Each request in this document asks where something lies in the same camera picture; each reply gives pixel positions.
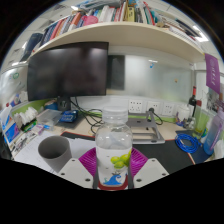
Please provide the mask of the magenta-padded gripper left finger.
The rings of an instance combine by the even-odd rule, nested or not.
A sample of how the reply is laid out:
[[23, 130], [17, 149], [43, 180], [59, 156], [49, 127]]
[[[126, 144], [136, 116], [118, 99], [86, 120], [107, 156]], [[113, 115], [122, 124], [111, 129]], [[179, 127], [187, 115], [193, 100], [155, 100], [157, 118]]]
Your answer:
[[59, 171], [59, 177], [89, 189], [98, 187], [96, 148], [84, 153], [79, 159], [72, 158]]

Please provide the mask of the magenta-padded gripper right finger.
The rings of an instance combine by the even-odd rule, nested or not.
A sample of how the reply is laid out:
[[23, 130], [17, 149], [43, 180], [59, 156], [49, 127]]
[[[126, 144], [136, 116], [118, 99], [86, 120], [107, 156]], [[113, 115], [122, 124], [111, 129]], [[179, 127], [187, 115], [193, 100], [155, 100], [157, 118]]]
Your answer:
[[133, 148], [129, 163], [128, 187], [136, 189], [168, 176], [167, 170], [156, 158], [148, 159]]

